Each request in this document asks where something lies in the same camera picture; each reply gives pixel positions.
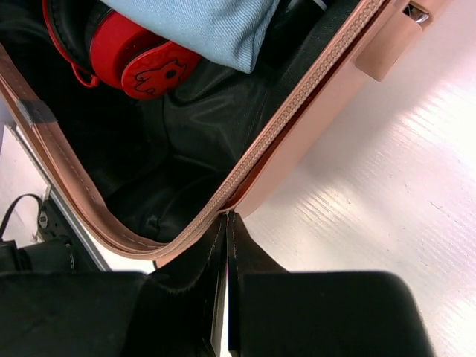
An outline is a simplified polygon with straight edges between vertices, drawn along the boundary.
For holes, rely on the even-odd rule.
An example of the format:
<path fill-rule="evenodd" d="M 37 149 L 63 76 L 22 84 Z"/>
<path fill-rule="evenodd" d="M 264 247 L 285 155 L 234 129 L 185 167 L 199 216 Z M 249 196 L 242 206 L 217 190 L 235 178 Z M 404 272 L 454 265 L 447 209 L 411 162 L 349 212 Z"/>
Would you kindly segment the light blue cloth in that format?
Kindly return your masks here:
<path fill-rule="evenodd" d="M 156 35 L 219 65 L 249 74 L 278 8 L 270 0 L 105 0 Z"/>

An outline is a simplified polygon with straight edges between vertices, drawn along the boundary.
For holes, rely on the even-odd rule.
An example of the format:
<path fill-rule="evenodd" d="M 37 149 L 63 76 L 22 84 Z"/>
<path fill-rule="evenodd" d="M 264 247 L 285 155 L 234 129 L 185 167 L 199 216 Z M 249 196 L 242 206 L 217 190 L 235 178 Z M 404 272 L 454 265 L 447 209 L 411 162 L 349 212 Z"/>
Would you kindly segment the red black headphones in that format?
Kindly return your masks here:
<path fill-rule="evenodd" d="M 150 100 L 182 84 L 201 60 L 101 1 L 43 1 L 42 12 L 54 46 L 87 88 L 105 83 Z"/>

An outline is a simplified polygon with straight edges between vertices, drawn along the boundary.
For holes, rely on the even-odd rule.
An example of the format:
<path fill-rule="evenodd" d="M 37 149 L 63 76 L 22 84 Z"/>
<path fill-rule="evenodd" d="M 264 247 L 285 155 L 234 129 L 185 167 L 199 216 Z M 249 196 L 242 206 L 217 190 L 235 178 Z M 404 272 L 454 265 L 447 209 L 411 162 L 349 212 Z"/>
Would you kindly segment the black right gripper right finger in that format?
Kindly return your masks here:
<path fill-rule="evenodd" d="M 388 271 L 290 272 L 228 215 L 233 356 L 432 356 L 414 296 Z"/>

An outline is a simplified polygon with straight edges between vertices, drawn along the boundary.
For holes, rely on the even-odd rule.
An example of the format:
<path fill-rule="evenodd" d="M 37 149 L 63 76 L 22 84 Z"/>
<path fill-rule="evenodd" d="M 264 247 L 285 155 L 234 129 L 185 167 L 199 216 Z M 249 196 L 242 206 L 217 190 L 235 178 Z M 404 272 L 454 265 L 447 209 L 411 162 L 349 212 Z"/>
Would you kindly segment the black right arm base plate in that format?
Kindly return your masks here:
<path fill-rule="evenodd" d="M 37 204 L 36 242 L 20 247 L 4 237 L 11 216 L 23 198 Z M 89 273 L 110 268 L 100 253 L 87 243 L 65 218 L 53 199 L 43 200 L 34 193 L 16 197 L 1 221 L 1 273 Z"/>

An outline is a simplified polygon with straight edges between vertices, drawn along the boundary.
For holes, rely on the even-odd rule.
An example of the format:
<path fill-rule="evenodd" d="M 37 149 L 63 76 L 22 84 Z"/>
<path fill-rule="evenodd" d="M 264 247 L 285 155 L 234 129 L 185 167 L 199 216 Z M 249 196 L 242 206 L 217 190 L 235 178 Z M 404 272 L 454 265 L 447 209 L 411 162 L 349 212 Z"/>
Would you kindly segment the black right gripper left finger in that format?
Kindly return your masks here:
<path fill-rule="evenodd" d="M 3 356 L 218 356 L 227 222 L 153 272 L 32 269 L 1 244 Z"/>

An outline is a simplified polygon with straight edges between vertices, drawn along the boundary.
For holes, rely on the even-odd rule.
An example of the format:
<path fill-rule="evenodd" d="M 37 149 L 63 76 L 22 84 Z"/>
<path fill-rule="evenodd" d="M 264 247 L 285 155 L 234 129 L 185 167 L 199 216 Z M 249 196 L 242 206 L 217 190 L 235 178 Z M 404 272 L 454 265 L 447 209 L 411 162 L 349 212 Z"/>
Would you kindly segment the pink hard-shell suitcase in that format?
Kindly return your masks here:
<path fill-rule="evenodd" d="M 246 216 L 367 78 L 382 80 L 444 1 L 279 1 L 254 70 L 201 56 L 172 91 L 87 88 L 43 1 L 1 3 L 1 94 L 67 207 L 104 248 L 168 264 Z"/>

